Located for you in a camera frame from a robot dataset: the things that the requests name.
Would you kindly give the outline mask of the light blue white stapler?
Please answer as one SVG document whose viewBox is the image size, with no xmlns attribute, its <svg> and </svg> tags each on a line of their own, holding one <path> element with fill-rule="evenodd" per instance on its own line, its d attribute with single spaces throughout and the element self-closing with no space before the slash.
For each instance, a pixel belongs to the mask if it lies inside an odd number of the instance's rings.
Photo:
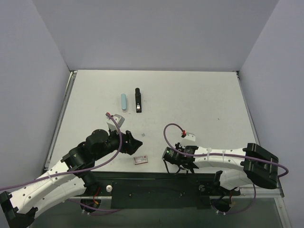
<svg viewBox="0 0 304 228">
<path fill-rule="evenodd" d="M 123 112 L 127 111 L 127 98 L 126 94 L 121 94 L 121 109 Z"/>
</svg>

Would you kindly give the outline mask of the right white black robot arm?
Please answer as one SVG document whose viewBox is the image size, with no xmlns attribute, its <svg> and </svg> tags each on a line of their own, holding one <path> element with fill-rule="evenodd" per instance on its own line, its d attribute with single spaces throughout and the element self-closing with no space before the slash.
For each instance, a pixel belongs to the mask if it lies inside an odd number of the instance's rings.
<svg viewBox="0 0 304 228">
<path fill-rule="evenodd" d="M 277 188 L 279 159 L 256 143 L 232 150 L 195 145 L 167 147 L 162 159 L 182 170 L 215 168 L 217 174 L 212 188 L 217 194 L 249 184 L 263 189 Z"/>
</svg>

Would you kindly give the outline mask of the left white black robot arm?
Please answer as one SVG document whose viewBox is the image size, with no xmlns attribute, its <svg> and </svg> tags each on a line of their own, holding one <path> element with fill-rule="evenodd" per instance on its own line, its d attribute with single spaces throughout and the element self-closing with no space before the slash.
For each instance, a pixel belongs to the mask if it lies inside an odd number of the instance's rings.
<svg viewBox="0 0 304 228">
<path fill-rule="evenodd" d="M 39 214 L 70 197 L 94 195 L 100 187 L 90 170 L 95 162 L 112 152 L 133 155 L 141 146 L 130 131 L 93 131 L 34 183 L 1 193 L 0 205 L 9 227 L 27 228 Z"/>
</svg>

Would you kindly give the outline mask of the red white staple box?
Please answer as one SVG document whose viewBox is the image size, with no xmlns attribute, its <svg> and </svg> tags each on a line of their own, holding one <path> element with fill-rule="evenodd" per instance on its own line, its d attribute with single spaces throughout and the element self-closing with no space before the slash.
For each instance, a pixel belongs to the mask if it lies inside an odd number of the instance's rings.
<svg viewBox="0 0 304 228">
<path fill-rule="evenodd" d="M 134 164 L 135 165 L 148 163 L 148 156 L 147 155 L 136 156 L 133 159 L 134 159 Z"/>
</svg>

